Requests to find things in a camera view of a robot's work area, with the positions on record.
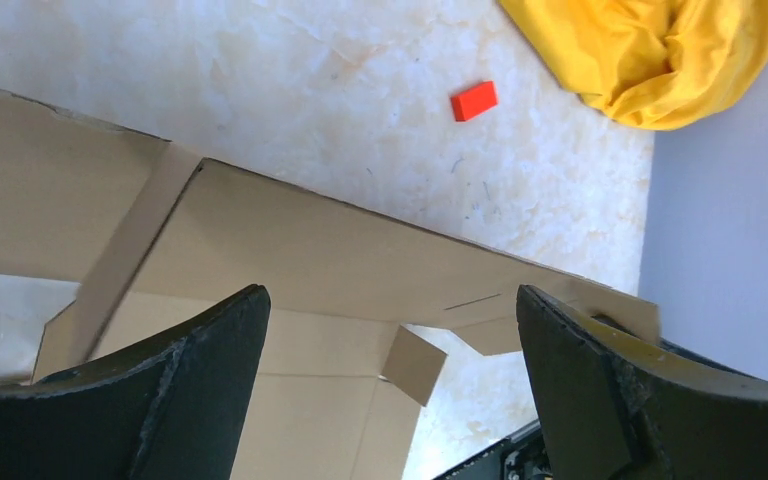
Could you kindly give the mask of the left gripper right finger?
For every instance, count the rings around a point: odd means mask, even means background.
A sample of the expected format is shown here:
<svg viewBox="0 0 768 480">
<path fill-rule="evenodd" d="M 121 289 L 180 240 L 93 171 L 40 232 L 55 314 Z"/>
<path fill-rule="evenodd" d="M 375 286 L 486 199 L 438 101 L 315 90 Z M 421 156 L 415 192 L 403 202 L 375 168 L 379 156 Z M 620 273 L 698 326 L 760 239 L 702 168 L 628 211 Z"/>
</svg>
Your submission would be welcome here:
<svg viewBox="0 0 768 480">
<path fill-rule="evenodd" d="M 522 352 L 557 479 L 768 479 L 768 381 L 517 292 Z"/>
</svg>

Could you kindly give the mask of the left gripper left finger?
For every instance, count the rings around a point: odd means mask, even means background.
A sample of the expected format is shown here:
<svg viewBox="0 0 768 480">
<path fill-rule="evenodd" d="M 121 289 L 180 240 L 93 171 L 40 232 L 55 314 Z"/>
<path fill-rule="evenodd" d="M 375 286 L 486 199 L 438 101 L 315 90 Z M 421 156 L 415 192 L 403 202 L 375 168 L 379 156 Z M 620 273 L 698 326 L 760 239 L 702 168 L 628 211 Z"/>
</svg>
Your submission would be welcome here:
<svg viewBox="0 0 768 480">
<path fill-rule="evenodd" d="M 251 285 L 32 385 L 0 386 L 0 479 L 226 479 L 271 309 Z"/>
</svg>

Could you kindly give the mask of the brown cardboard box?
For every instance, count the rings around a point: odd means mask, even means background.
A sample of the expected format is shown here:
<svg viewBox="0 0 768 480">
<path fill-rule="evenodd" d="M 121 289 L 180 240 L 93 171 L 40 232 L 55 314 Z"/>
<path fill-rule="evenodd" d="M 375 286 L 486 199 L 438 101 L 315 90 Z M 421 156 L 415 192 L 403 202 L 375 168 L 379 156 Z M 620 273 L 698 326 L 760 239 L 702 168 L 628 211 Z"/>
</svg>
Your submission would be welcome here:
<svg viewBox="0 0 768 480">
<path fill-rule="evenodd" d="M 237 479 L 400 478 L 446 358 L 413 327 L 516 352 L 522 285 L 661 333 L 610 287 L 4 91 L 0 274 L 79 283 L 74 313 L 109 321 L 97 355 L 264 286 Z"/>
</svg>

